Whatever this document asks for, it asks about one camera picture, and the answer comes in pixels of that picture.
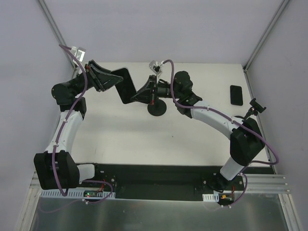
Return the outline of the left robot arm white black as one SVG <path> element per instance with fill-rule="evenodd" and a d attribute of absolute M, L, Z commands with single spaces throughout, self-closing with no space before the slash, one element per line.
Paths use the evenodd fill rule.
<path fill-rule="evenodd" d="M 39 183 L 44 190 L 73 189 L 84 180 L 91 187 L 101 184 L 102 176 L 94 164 L 76 164 L 71 152 L 77 131 L 87 112 L 84 93 L 95 88 L 104 92 L 124 80 L 123 76 L 89 61 L 75 78 L 56 84 L 51 94 L 60 107 L 55 134 L 42 153 L 34 157 Z"/>

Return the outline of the black round-base phone stand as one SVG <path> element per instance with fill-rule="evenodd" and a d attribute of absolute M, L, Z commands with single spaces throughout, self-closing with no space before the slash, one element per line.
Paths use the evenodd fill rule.
<path fill-rule="evenodd" d="M 157 99 L 154 104 L 147 105 L 147 110 L 152 116 L 162 116 L 167 111 L 167 105 L 163 100 Z"/>

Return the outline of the black clamp phone stand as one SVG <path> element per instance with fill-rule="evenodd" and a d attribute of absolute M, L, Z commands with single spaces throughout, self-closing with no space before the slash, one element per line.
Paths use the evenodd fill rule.
<path fill-rule="evenodd" d="M 256 98 L 253 98 L 250 103 L 251 107 L 245 114 L 245 116 L 236 115 L 235 117 L 246 120 L 250 116 L 257 116 L 259 113 L 262 113 L 266 110 L 266 107 L 262 107 L 259 103 L 256 102 Z"/>

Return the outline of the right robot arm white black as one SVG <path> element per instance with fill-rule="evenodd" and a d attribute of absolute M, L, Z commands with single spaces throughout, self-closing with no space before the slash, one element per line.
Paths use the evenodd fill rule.
<path fill-rule="evenodd" d="M 137 91 L 131 100 L 150 106 L 152 114 L 160 109 L 159 98 L 175 97 L 177 110 L 189 118 L 199 120 L 216 129 L 230 140 L 230 158 L 220 169 L 217 186 L 222 190 L 234 184 L 234 177 L 264 148 L 257 122 L 252 118 L 241 119 L 226 115 L 210 107 L 201 97 L 192 91 L 193 83 L 186 71 L 175 74 L 168 83 L 149 77 L 146 84 Z"/>

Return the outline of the black smartphone silver edge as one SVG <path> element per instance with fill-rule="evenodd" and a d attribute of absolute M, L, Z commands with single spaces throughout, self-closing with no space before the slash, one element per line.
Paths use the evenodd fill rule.
<path fill-rule="evenodd" d="M 126 67 L 111 71 L 111 74 L 123 78 L 121 82 L 115 85 L 116 90 L 120 96 L 123 104 L 132 102 L 132 97 L 137 94 L 136 88 L 133 84 L 129 70 Z"/>

